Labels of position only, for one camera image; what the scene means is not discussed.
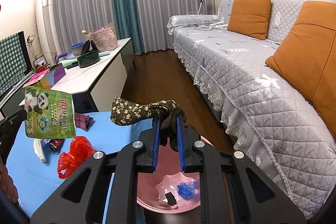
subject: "green gingham cloth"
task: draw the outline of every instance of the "green gingham cloth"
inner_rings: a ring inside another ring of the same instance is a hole
[[[19,35],[0,40],[0,95],[20,81],[26,69]]]

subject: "pink basket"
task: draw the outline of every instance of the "pink basket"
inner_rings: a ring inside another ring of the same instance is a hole
[[[201,137],[201,140],[211,144],[207,139],[203,137]],[[173,177],[178,177],[180,171],[181,167],[179,163],[179,154],[170,148],[168,141],[168,144],[166,146],[159,147],[159,157],[157,161],[156,171],[153,174],[138,174],[137,203],[150,211],[162,214],[183,213],[198,207],[201,204],[199,194],[195,195],[192,200],[188,200],[185,202],[180,197],[175,196],[176,199],[179,198],[180,203],[178,206],[174,207],[165,207],[163,205],[163,202],[159,200],[160,193],[157,186],[159,184],[162,184],[164,179],[168,180],[167,185],[174,185],[174,183],[176,184],[176,180],[173,182]],[[200,179],[199,173],[183,174],[183,177],[187,177],[186,180],[188,180],[188,178],[194,178],[195,181],[199,181]]]
[[[100,52],[113,51],[118,47],[118,39],[114,26],[100,27],[86,35],[87,39],[93,40]]]

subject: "blue tabletop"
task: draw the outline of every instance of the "blue tabletop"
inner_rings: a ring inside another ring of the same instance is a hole
[[[137,140],[141,131],[152,128],[152,119],[132,126],[117,126],[110,120],[110,112],[95,112],[87,115],[93,117],[92,126],[88,131],[76,128],[76,135],[85,136],[95,150],[104,151],[106,154],[120,151],[128,143]],[[61,152],[69,152],[72,139],[65,139],[64,145],[58,151],[51,151],[45,147],[44,154],[47,160],[45,163],[35,155],[33,140],[26,136],[23,123],[6,164],[8,173],[17,187],[21,208],[28,216],[31,216],[64,181],[58,178],[58,158]],[[138,223],[144,223],[142,215],[138,216]]]

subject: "pink handbag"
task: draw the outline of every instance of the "pink handbag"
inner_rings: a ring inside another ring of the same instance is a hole
[[[113,51],[118,47],[118,39],[114,30],[114,23],[100,27],[86,35],[87,39],[93,40],[100,52]]]

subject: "pink plastic bucket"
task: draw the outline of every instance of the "pink plastic bucket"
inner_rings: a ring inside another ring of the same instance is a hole
[[[207,139],[201,137],[202,141],[211,144]],[[159,147],[159,158],[157,168],[153,174],[139,173],[137,203],[142,207],[162,214],[177,214],[187,212],[201,204],[199,194],[199,173],[182,174],[179,162],[179,154],[170,148],[169,142]],[[177,194],[177,185],[186,181],[197,183],[194,197],[191,200],[184,200]],[[169,206],[163,201],[165,193],[171,192],[177,201],[177,205]]]

